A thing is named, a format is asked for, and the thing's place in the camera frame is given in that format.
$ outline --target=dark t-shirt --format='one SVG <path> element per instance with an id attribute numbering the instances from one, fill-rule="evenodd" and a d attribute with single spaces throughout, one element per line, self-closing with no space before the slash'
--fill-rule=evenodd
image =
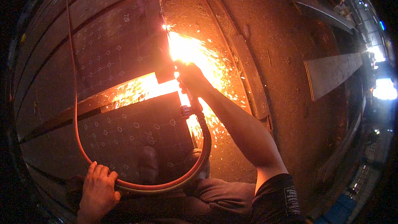
<path id="1" fill-rule="evenodd" d="M 257 223 L 305 223 L 291 175 L 276 175 L 258 189 L 250 216 L 250 224 Z"/>

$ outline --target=factory floor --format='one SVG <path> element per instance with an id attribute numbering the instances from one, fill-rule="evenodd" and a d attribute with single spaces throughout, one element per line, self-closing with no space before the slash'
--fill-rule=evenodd
<path id="1" fill-rule="evenodd" d="M 267 94 L 276 144 L 293 175 L 301 209 L 306 213 L 316 197 L 318 170 L 344 135 L 341 127 L 346 115 L 342 113 L 346 112 L 347 101 L 341 85 L 312 102 L 303 61 L 340 54 L 336 37 L 328 25 L 301 15 L 292 0 L 222 1 L 246 36 Z M 219 40 L 200 0 L 162 3 L 168 20 L 177 24 L 177 32 L 200 40 Z M 224 51 L 212 45 L 212 49 Z M 255 168 L 232 139 L 224 137 L 217 143 L 210 158 L 211 176 L 255 183 Z"/>

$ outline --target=spark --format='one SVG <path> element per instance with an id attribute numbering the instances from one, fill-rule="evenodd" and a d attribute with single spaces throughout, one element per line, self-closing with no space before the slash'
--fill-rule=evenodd
<path id="1" fill-rule="evenodd" d="M 162 28 L 170 29 L 174 26 L 175 24 L 163 25 Z M 231 100 L 241 101 L 241 99 L 238 100 L 237 95 L 235 95 L 235 97 L 231 95 L 232 93 L 235 94 L 235 92 L 232 90 L 231 80 L 229 80 L 229 63 L 225 64 L 216 52 L 207 49 L 205 47 L 205 42 L 203 41 L 193 37 L 180 35 L 173 31 L 170 31 L 169 34 L 170 53 L 174 61 L 181 60 L 185 63 L 195 63 L 202 70 L 203 75 L 213 85 L 213 87 L 221 93 L 228 95 Z M 176 79 L 158 84 L 155 73 L 150 73 L 133 79 L 116 89 L 117 94 L 114 95 L 113 98 L 113 109 L 175 91 L 179 94 L 181 105 L 190 105 L 187 95 L 182 94 L 179 83 Z M 214 133 L 215 137 L 217 136 L 215 131 L 217 131 L 217 134 L 220 132 L 217 128 L 222 128 L 222 133 L 226 132 L 227 135 L 229 135 L 225 126 L 220 122 L 207 103 L 201 98 L 199 98 L 199 102 L 202 105 L 207 125 Z M 195 115 L 192 115 L 187 119 L 187 125 L 196 140 L 203 138 L 200 125 L 197 122 Z"/>

